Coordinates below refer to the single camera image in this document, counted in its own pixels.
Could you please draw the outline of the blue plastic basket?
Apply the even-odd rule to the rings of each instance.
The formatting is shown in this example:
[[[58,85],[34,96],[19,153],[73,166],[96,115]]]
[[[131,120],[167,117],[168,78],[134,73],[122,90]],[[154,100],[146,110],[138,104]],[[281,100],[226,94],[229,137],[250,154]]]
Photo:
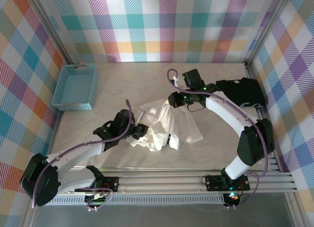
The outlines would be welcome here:
[[[95,64],[64,65],[52,97],[60,111],[85,111],[94,107],[98,71]]]

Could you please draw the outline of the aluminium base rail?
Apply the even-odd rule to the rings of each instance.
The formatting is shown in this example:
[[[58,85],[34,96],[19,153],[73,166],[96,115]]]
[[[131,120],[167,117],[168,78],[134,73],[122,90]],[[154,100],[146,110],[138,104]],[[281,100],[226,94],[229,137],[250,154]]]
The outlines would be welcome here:
[[[216,175],[213,170],[168,170],[168,169],[104,169],[104,176],[118,177],[117,194],[121,195],[169,195],[206,194],[203,175]],[[290,173],[269,171],[257,181],[248,178],[250,190],[257,187],[258,193],[296,192],[296,184]]]

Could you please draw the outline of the white t-shirt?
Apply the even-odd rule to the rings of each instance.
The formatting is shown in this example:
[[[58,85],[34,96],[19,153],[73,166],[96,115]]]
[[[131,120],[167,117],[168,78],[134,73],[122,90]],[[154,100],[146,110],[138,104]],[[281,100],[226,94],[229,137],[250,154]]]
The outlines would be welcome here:
[[[139,140],[127,138],[127,142],[133,147],[140,145],[150,151],[160,151],[168,144],[178,150],[184,142],[193,143],[203,139],[192,114],[184,107],[173,108],[167,100],[157,100],[137,108],[146,113],[142,120],[135,121],[149,128],[146,135]]]

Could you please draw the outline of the black folded t-shirt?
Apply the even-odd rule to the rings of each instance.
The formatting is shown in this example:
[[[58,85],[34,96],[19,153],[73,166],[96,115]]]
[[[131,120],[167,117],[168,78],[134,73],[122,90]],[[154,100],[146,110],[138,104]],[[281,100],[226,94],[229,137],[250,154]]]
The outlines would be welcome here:
[[[266,100],[255,79],[216,81],[216,86],[239,107],[265,107]]]

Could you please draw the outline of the electronics board with LEDs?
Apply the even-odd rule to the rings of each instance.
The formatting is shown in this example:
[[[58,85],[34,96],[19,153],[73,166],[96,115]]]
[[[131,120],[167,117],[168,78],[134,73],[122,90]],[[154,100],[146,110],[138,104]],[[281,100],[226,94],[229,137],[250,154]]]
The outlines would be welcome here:
[[[235,209],[236,206],[240,204],[241,196],[242,194],[234,193],[234,192],[223,194],[223,199],[224,199],[223,205],[227,207],[228,209],[229,208]]]

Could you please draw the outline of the aluminium frame post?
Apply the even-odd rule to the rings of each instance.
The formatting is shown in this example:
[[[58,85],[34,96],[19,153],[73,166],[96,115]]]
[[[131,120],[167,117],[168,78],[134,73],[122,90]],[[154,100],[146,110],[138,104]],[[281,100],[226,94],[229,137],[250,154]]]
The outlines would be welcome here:
[[[28,0],[67,64],[83,64],[53,0]]]
[[[248,69],[253,65],[255,58],[262,49],[266,38],[273,30],[285,5],[289,0],[266,0],[261,12],[258,14],[257,24],[254,26],[252,37],[249,38],[249,47],[243,58],[243,63]]]

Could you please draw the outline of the aluminium side rail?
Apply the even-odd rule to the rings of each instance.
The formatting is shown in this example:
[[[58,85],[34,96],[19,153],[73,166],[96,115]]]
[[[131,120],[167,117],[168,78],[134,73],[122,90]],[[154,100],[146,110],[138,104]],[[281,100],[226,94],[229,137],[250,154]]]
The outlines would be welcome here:
[[[55,141],[55,137],[56,137],[57,132],[59,130],[59,127],[60,127],[60,124],[62,122],[63,116],[64,116],[64,111],[61,111],[60,114],[59,114],[59,117],[58,117],[58,119],[56,121],[55,128],[54,128],[52,136],[51,136],[51,141],[50,141],[50,146],[49,146],[49,149],[48,149],[48,154],[50,154],[52,152],[53,144],[54,144],[54,141]]]
[[[246,71],[247,77],[248,78],[254,78],[253,73],[252,73],[250,67],[248,66],[248,64],[244,63],[244,66],[245,66],[245,71]],[[265,118],[265,110],[264,109],[265,109],[265,107],[255,108],[258,119],[264,119]],[[268,172],[281,172],[276,155],[277,155],[276,150],[273,150],[268,155],[268,166],[267,166]],[[260,168],[259,171],[261,171],[261,170],[263,170],[262,166],[264,166],[264,165],[265,165],[265,159],[263,158],[260,161],[258,161],[257,163],[255,163],[253,165],[253,167],[251,168],[251,170],[258,170],[258,168]]]

